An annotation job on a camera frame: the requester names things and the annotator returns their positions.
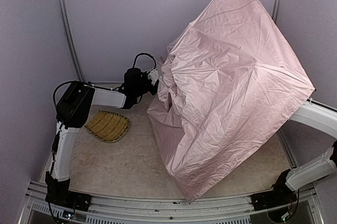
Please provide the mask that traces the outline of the pink folding umbrella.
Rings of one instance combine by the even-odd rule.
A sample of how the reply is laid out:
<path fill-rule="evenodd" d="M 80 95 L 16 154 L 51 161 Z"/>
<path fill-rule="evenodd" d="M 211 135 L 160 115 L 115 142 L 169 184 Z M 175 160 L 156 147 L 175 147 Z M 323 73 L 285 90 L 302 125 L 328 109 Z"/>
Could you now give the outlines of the pink folding umbrella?
<path fill-rule="evenodd" d="M 259 150 L 315 88 L 260 0 L 211 0 L 168 47 L 147 113 L 188 202 Z"/>

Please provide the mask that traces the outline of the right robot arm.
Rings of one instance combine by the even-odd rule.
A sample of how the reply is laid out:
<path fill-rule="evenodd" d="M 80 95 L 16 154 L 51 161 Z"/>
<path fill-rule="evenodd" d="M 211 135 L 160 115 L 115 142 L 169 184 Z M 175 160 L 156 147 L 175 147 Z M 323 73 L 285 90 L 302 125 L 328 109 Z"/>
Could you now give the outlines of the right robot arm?
<path fill-rule="evenodd" d="M 282 172 L 272 190 L 253 194 L 255 211 L 299 200 L 299 190 L 336 173 L 336 109 L 308 99 L 281 128 L 286 151 L 296 162 Z"/>

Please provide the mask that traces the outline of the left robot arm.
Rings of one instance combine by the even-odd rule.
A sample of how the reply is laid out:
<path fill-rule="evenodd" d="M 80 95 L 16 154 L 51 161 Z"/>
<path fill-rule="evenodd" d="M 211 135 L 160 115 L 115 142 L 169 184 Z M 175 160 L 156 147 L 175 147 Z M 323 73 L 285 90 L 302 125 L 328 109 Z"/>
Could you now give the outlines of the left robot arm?
<path fill-rule="evenodd" d="M 57 131 L 52 145 L 52 162 L 45 175 L 46 202 L 73 210 L 88 211 L 91 195 L 69 190 L 70 161 L 75 138 L 85 125 L 93 105 L 131 109 L 146 93 L 155 95 L 158 71 L 153 68 L 142 72 L 132 67 L 117 88 L 98 87 L 93 84 L 70 81 L 61 99 L 54 103 Z"/>

